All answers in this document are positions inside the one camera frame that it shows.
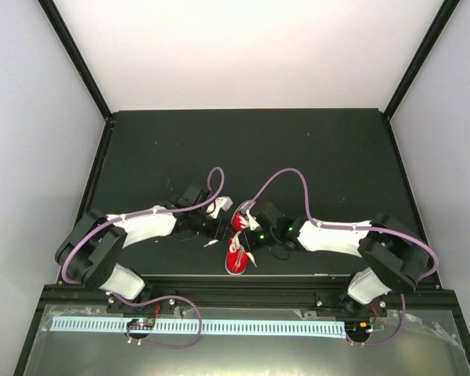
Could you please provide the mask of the white shoelace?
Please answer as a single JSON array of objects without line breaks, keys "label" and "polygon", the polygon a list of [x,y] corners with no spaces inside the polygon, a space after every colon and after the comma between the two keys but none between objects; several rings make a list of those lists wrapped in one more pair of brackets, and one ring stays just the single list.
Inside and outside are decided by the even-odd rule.
[{"label": "white shoelace", "polygon": [[211,247],[222,241],[227,241],[225,257],[225,270],[229,275],[241,275],[249,262],[255,266],[255,259],[251,253],[254,245],[251,244],[251,235],[258,229],[255,218],[249,209],[244,206],[238,208],[231,220],[221,216],[220,210],[214,209],[214,205],[207,211],[207,219],[201,228],[209,241],[204,248]]}]

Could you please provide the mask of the red canvas sneaker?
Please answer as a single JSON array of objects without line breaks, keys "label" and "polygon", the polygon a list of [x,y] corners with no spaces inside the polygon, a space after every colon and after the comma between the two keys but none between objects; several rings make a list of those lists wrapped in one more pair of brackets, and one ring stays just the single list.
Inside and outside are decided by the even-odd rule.
[{"label": "red canvas sneaker", "polygon": [[243,235],[243,230],[240,228],[236,215],[237,210],[231,219],[233,234],[229,239],[229,247],[225,259],[226,272],[232,276],[243,274],[247,269],[248,262],[257,266],[254,255],[250,251],[245,251],[243,244],[240,241],[240,236]]}]

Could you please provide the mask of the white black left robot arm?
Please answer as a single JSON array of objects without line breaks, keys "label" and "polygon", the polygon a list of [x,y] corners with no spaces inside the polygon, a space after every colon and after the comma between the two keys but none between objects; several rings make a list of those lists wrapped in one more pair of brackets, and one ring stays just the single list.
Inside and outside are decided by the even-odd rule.
[{"label": "white black left robot arm", "polygon": [[86,212],[55,254],[62,278],[88,291],[116,294],[136,313],[147,311],[153,295],[143,278],[118,263],[124,248],[181,232],[197,233],[216,243],[230,234],[223,216],[233,205],[230,197],[190,185],[186,192],[152,208],[121,215]]}]

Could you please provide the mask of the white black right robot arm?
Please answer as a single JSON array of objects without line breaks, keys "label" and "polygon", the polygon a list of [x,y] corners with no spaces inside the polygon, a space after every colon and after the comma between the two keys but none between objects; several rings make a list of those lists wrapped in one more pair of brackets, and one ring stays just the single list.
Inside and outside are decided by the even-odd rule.
[{"label": "white black right robot arm", "polygon": [[439,265],[436,253],[389,215],[361,222],[325,222],[311,215],[290,218],[270,202],[248,201],[237,210],[233,224],[237,231],[231,246],[246,255],[279,246],[289,252],[330,252],[362,259],[365,269],[354,273],[340,297],[342,310],[350,316],[360,315],[389,292],[415,291]]}]

